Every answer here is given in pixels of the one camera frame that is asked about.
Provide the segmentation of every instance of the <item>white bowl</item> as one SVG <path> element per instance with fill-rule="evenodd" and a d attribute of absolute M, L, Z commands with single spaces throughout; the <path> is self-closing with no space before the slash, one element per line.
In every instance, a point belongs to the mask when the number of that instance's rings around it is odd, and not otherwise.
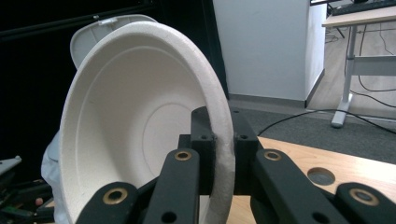
<path fill-rule="evenodd" d="M 205 105 L 217 137 L 212 195 L 201 223 L 224 223 L 233 196 L 233 125 L 219 80 L 182 33 L 137 21 L 102 39 L 82 62 L 64 105 L 60 169 L 69 219 L 76 222 L 102 186 L 143 186 L 157 176 L 191 111 Z"/>

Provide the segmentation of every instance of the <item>wooden surface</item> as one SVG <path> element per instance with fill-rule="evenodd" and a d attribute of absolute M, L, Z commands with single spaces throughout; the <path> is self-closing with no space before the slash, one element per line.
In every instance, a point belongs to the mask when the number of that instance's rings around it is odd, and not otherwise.
<path fill-rule="evenodd" d="M 331 193 L 341 183 L 359 182 L 371 186 L 396 202 L 396 165 L 371 161 L 313 147 L 259 137 L 265 148 L 273 148 L 288 154 L 307 174 L 314 167 L 330 170 L 335 176 L 334 184 L 319 186 Z M 256 223 L 250 210 L 248 196 L 234 196 L 227 223 Z"/>
<path fill-rule="evenodd" d="M 363 12 L 330 16 L 325 22 L 322 23 L 322 26 L 340 27 L 383 21 L 396 21 L 396 7 L 384 7 Z"/>

